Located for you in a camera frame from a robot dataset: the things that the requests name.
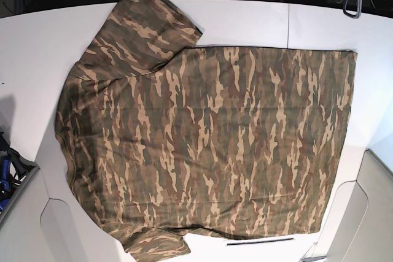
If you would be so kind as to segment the blue and black equipment pile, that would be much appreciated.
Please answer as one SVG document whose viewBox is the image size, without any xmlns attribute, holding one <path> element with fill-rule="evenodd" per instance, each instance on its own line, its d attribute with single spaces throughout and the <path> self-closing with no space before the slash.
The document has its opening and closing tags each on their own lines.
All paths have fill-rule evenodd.
<svg viewBox="0 0 393 262">
<path fill-rule="evenodd" d="M 10 146 L 1 130 L 1 213 L 37 165 L 24 159 Z"/>
</svg>

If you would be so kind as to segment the camouflage T-shirt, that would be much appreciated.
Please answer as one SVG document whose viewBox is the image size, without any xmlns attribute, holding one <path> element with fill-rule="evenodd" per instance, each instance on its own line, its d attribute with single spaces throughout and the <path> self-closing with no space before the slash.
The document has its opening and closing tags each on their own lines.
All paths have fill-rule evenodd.
<svg viewBox="0 0 393 262">
<path fill-rule="evenodd" d="M 332 192 L 356 53 L 201 35 L 168 0 L 120 0 L 58 101 L 68 185 L 136 261 L 188 254 L 188 233 L 316 233 Z"/>
</svg>

